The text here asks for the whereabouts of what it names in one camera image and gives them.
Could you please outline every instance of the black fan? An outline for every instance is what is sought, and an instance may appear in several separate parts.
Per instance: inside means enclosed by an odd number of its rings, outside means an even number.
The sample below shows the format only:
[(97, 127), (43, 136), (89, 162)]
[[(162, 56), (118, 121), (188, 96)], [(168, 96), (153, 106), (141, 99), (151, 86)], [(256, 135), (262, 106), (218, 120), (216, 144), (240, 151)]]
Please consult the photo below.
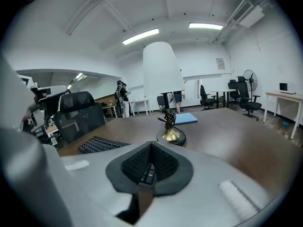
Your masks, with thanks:
[(251, 98), (252, 98), (252, 92), (256, 90), (258, 85), (257, 76), (252, 70), (246, 70), (243, 73), (243, 77), (245, 77), (247, 83), (247, 89), (249, 92), (251, 92)]

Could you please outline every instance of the person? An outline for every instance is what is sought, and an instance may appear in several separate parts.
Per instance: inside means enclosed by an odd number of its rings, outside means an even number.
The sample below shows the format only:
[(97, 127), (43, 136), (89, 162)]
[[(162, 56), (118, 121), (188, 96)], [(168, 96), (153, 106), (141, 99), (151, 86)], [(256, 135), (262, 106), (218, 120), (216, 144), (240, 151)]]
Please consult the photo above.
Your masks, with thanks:
[[(125, 90), (126, 90), (127, 92), (130, 93), (130, 91), (128, 91), (128, 90), (126, 89), (126, 83), (123, 82), (123, 83), (122, 83), (122, 86), (125, 88)], [(130, 104), (129, 101), (128, 101), (128, 105), (129, 105), (129, 116), (132, 117), (132, 113), (131, 113), (131, 104)]]
[(121, 97), (124, 101), (124, 106), (123, 106), (123, 114), (122, 117), (123, 118), (129, 118), (129, 102), (128, 102), (128, 98), (127, 95), (129, 95), (131, 92), (127, 92), (127, 90), (123, 87), (122, 85), (122, 81), (118, 80), (117, 81), (117, 91), (120, 92)]
[(181, 106), (181, 102), (182, 102), (182, 92), (181, 91), (174, 92), (174, 97), (176, 100), (177, 113), (180, 113), (180, 106)]

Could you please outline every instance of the dark wood tabletop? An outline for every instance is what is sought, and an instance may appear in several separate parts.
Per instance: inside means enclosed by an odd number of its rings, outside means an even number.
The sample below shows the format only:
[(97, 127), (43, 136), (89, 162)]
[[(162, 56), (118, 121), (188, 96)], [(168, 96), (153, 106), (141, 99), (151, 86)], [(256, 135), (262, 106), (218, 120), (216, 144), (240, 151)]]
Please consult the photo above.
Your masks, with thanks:
[[(186, 148), (224, 160), (257, 181), (272, 197), (287, 189), (299, 167), (301, 148), (263, 123), (228, 108), (191, 113), (198, 122), (177, 125), (186, 134)], [(93, 136), (125, 143), (156, 140), (156, 134), (164, 128), (158, 117), (113, 119), (58, 153), (77, 155), (78, 147)]]

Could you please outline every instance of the blue notebook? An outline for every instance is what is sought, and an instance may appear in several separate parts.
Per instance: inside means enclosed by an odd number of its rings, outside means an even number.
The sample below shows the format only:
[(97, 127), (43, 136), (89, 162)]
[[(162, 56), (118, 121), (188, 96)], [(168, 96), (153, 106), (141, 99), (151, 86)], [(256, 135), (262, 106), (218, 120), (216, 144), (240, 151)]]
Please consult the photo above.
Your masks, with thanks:
[(197, 122), (198, 119), (195, 118), (191, 113), (182, 113), (176, 115), (176, 122), (175, 124), (181, 124), (181, 123), (191, 123), (191, 122)]

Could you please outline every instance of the air vent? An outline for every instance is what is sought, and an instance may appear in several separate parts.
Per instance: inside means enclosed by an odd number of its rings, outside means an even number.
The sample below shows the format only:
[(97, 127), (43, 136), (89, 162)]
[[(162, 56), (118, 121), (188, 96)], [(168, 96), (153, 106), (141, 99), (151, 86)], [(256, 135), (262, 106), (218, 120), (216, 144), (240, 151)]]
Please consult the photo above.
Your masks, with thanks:
[(254, 6), (246, 1), (244, 5), (239, 9), (239, 11), (232, 17), (234, 21), (238, 21), (243, 16), (245, 16)]

